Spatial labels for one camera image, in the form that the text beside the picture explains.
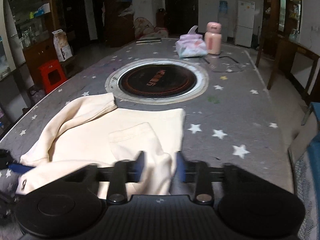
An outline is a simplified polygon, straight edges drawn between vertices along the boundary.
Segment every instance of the refrigerator door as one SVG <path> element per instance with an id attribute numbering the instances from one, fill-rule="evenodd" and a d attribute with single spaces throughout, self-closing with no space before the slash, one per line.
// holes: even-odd
<path id="1" fill-rule="evenodd" d="M 255 2 L 238 1 L 238 26 L 253 29 L 255 15 Z"/>
<path id="2" fill-rule="evenodd" d="M 253 29 L 238 26 L 236 30 L 235 45 L 251 47 Z"/>

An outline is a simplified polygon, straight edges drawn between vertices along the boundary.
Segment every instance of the floor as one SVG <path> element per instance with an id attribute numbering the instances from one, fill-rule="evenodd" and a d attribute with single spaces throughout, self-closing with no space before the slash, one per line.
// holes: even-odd
<path id="1" fill-rule="evenodd" d="M 119 49 L 120 48 L 106 47 L 103 43 L 90 44 L 79 50 L 77 53 L 77 63 L 82 69 L 86 69 Z M 254 49 L 248 49 L 248 52 L 255 63 L 258 52 Z M 273 60 L 270 58 L 261 58 L 259 71 L 265 83 L 268 82 L 270 77 L 272 65 Z M 286 151 L 299 132 L 301 121 L 307 111 L 307 106 L 294 86 L 281 73 L 278 74 L 269 93 L 278 119 L 278 125 L 282 131 L 283 141 L 286 147 L 284 150 Z"/>

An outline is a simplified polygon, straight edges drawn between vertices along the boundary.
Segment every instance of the pink thermos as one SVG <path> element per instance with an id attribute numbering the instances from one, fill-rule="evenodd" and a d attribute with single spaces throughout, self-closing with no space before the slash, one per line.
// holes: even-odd
<path id="1" fill-rule="evenodd" d="M 207 32 L 204 35 L 204 41 L 207 45 L 208 53 L 219 55 L 221 53 L 221 24 L 209 22 L 207 24 Z"/>

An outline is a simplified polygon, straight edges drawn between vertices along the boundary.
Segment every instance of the dark wooden door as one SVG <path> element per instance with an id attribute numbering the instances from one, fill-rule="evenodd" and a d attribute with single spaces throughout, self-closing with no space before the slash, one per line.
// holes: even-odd
<path id="1" fill-rule="evenodd" d="M 69 40 L 74 51 L 90 43 L 84 0 L 62 0 L 67 33 L 75 38 Z"/>
<path id="2" fill-rule="evenodd" d="M 185 34 L 198 25 L 198 0 L 165 0 L 170 34 Z"/>
<path id="3" fill-rule="evenodd" d="M 94 13 L 94 21 L 96 23 L 97 36 L 99 41 L 104 40 L 104 27 L 102 21 L 102 7 L 104 0 L 92 0 L 93 4 L 93 13 Z"/>

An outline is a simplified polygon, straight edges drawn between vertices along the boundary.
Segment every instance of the stool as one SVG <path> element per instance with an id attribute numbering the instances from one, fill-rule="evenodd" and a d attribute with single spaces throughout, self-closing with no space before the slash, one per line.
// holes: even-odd
<path id="1" fill-rule="evenodd" d="M 46 94 L 67 81 L 67 78 L 57 59 L 50 60 L 39 67 L 42 83 Z"/>

